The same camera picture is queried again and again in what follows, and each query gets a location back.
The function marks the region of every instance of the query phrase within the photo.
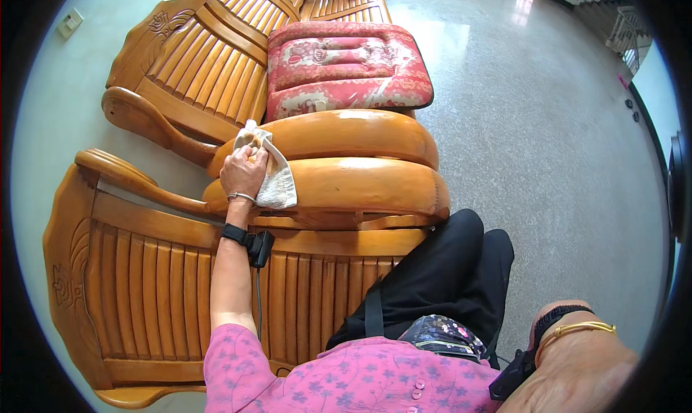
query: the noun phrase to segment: silver bracelet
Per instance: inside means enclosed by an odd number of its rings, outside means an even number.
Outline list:
[[[247,194],[241,194],[240,192],[234,192],[234,193],[232,193],[232,194],[229,194],[229,196],[226,197],[226,200],[230,203],[231,198],[235,198],[235,197],[237,197],[237,196],[241,196],[241,197],[243,197],[244,199],[248,199],[248,200],[252,201],[253,204],[255,204],[255,205],[257,204],[257,201],[255,201],[255,199],[254,199],[253,197],[251,197],[251,196],[249,196],[249,195],[247,195]]]

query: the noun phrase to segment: gold bangle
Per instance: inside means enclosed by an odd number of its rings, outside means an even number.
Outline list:
[[[558,339],[561,336],[565,336],[568,333],[581,331],[606,331],[617,336],[617,333],[615,332],[615,325],[613,324],[611,326],[610,324],[603,322],[581,322],[558,326],[555,328],[555,331],[550,333],[548,337],[541,341],[541,344],[538,346],[538,349],[536,350],[536,358],[534,359],[536,366],[538,366],[538,359],[540,358],[543,349],[545,349],[550,342]]]

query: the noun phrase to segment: white cloth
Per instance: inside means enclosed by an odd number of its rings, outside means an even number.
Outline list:
[[[257,193],[257,205],[261,208],[285,209],[298,203],[296,183],[290,172],[289,161],[271,143],[272,133],[259,129],[255,120],[248,120],[245,127],[238,132],[233,149],[250,145],[252,156],[261,147],[269,152],[266,162],[264,181]]]

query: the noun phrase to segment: light switch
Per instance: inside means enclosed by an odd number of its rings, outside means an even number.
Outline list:
[[[75,31],[75,28],[77,28],[82,21],[82,15],[80,15],[76,9],[72,8],[65,18],[63,18],[62,21],[57,24],[57,31],[60,32],[62,37],[67,39],[70,37],[70,35],[72,35],[72,32]]]

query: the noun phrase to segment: staircase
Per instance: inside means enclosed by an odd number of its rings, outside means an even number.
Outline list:
[[[616,52],[632,75],[639,69],[653,41],[644,20],[629,0],[579,0],[575,16],[603,44]]]

